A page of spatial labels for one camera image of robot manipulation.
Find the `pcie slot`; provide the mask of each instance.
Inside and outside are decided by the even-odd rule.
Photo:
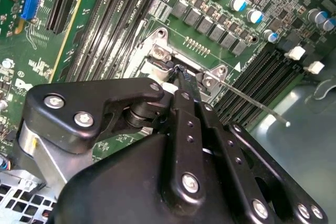
[[[86,33],[76,50],[76,59],[71,66],[67,81],[79,81],[88,71],[90,63],[95,57],[90,52],[95,50],[101,43],[104,29],[109,22],[108,15],[114,12],[117,4],[117,0],[97,0],[90,17],[91,21],[86,28]]]
[[[63,32],[74,0],[55,0],[51,9],[47,29],[55,34]]]
[[[117,16],[117,20],[114,20],[114,24],[111,26],[112,29],[110,29],[109,32],[108,44],[104,48],[104,51],[99,54],[98,64],[92,71],[93,80],[105,79],[103,76],[101,76],[101,73],[104,67],[108,64],[108,61],[110,61],[111,53],[117,43],[118,38],[120,38],[121,33],[137,2],[138,0],[128,0],[127,3],[124,4],[120,9],[120,15]]]

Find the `black plastic arm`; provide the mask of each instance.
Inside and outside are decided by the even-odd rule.
[[[62,98],[64,106],[53,109],[45,105],[49,95]],[[160,85],[149,78],[39,85],[27,93],[23,120],[39,136],[79,154],[116,134],[139,131],[141,128],[133,128],[125,121],[124,110],[135,102],[157,102],[163,96]],[[74,116],[79,112],[91,115],[93,125],[78,125]]]

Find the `black dimm slot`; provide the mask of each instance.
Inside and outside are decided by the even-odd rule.
[[[93,8],[93,11],[91,12],[91,16],[89,18],[89,20],[91,20],[85,30],[85,34],[83,35],[79,46],[77,47],[77,50],[75,52],[76,58],[74,59],[73,63],[71,64],[71,68],[69,73],[67,74],[66,77],[66,81],[77,81],[78,80],[78,76],[81,73],[81,70],[83,68],[83,66],[85,66],[85,62],[88,60],[87,59],[87,55],[82,53],[83,47],[86,46],[86,41],[88,41],[90,34],[92,31],[94,31],[93,34],[93,38],[95,38],[95,36],[97,36],[97,33],[99,32],[100,29],[95,29],[95,24],[96,24],[96,20],[97,20],[97,12],[98,9],[101,7],[103,0],[97,0],[96,4]]]
[[[90,80],[88,78],[88,75],[90,75],[90,73],[92,72],[95,72],[95,69],[97,68],[97,62],[99,63],[102,57],[102,53],[98,53],[98,49],[99,47],[100,48],[103,47],[101,42],[103,41],[103,37],[106,34],[106,31],[110,27],[109,24],[111,22],[111,17],[116,11],[116,8],[119,3],[120,0],[110,0],[107,11],[104,13],[103,18],[101,19],[100,22],[100,26],[97,28],[98,33],[95,36],[94,40],[92,40],[91,47],[89,47],[89,50],[85,52],[85,55],[87,56],[88,60],[86,61],[78,77],[79,81]]]
[[[51,9],[47,29],[59,34],[64,30],[74,0],[55,0]]]
[[[99,80],[100,79],[100,73],[102,72],[104,66],[106,65],[107,61],[110,58],[110,55],[114,49],[115,44],[117,43],[117,40],[129,20],[129,17],[133,11],[133,7],[137,4],[138,0],[128,0],[126,4],[122,6],[121,13],[118,16],[118,20],[115,24],[113,24],[113,30],[110,33],[110,38],[107,47],[105,47],[105,50],[102,52],[100,56],[100,62],[93,71],[93,80]]]
[[[133,39],[135,37],[135,33],[137,32],[138,26],[137,24],[140,23],[141,20],[143,20],[145,18],[145,16],[147,15],[150,7],[151,7],[151,3],[153,0],[145,0],[142,3],[143,8],[141,10],[138,10],[136,13],[136,17],[133,18],[133,25],[132,28],[130,30],[130,32],[128,33],[128,36],[126,38],[126,40],[124,40],[124,43],[122,45],[122,47],[120,47],[116,53],[116,55],[120,55],[120,57],[118,58],[118,60],[116,61],[116,63],[114,63],[114,67],[111,68],[109,74],[108,74],[108,79],[111,79],[114,77],[114,75],[117,73],[118,71],[118,66],[122,63],[122,60],[124,59],[124,57],[127,57],[132,50],[132,42]]]

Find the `green circuit board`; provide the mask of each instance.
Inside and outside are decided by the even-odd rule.
[[[104,26],[99,24],[106,20],[104,13],[111,8],[107,0],[73,0],[65,28],[57,33],[47,29],[55,1],[39,0],[34,18],[24,21],[20,19],[20,13],[25,0],[19,0],[16,4],[10,0],[0,0],[0,15],[6,15],[6,20],[0,21],[2,31],[0,63],[3,63],[0,65],[0,82],[2,99],[8,103],[8,107],[0,112],[1,152],[10,151],[12,143],[7,136],[19,126],[25,95],[31,87],[66,80],[116,78],[122,67],[120,57],[126,54],[121,52],[130,54],[133,47],[136,48],[141,41],[160,27],[167,29],[168,43],[171,47],[204,69],[225,64],[228,68],[226,81],[231,84],[248,69],[267,44],[263,36],[265,29],[271,29],[280,38],[286,38],[294,33],[301,44],[309,45],[312,50],[320,54],[321,59],[333,50],[333,42],[336,40],[335,29],[323,31],[307,19],[308,11],[313,8],[325,10],[329,16],[333,16],[336,12],[336,0],[246,0],[247,8],[242,12],[231,10],[231,0],[152,0],[149,6],[143,7],[146,13],[141,16],[142,25],[135,36],[136,41],[132,43],[132,47],[124,48],[124,45],[129,44],[123,43],[126,41],[124,37],[133,31],[132,27],[136,30],[139,26],[135,24],[134,17],[140,13],[138,9],[143,0],[136,0],[134,8],[131,6],[130,13],[126,16],[128,19],[125,21],[123,31],[114,38],[111,50],[107,51],[103,58],[102,53],[88,57],[90,63],[86,66],[93,67],[95,64],[106,66],[100,72],[93,73],[84,71],[85,68],[80,68],[80,65],[76,64],[79,49],[90,46],[92,37],[86,36],[98,29],[104,28],[102,31],[108,36],[110,30],[121,23],[122,15],[115,13],[118,12],[118,7],[122,9],[122,5],[128,4],[131,0],[117,0],[113,16],[104,23]],[[187,8],[180,17],[176,17],[172,11],[179,1],[183,1]],[[214,9],[211,14],[209,14],[210,8]],[[235,42],[229,48],[225,48],[221,46],[220,40],[210,39],[211,30],[209,32],[197,30],[199,21],[195,25],[189,25],[186,19],[193,9],[200,14],[199,21],[205,17],[209,18],[213,26],[219,25],[225,33],[230,33]],[[251,9],[263,12],[264,18],[261,23],[252,24],[247,21],[246,14]],[[108,48],[110,41],[105,39],[98,42],[100,47]],[[243,42],[246,47],[239,54],[235,54],[233,51],[239,42]],[[4,61],[12,66],[5,68]],[[83,72],[81,79],[74,77],[76,71]],[[224,93],[223,91],[218,94],[213,104],[218,102]],[[95,160],[127,146],[134,139],[137,138],[121,136],[109,140],[108,143],[98,144],[94,152]]]

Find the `silver capacitor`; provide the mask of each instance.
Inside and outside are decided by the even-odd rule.
[[[324,23],[317,24],[317,27],[324,31],[331,31],[336,26],[335,18],[328,18]]]
[[[307,18],[315,24],[322,24],[328,18],[328,13],[323,10],[312,9],[308,12]]]

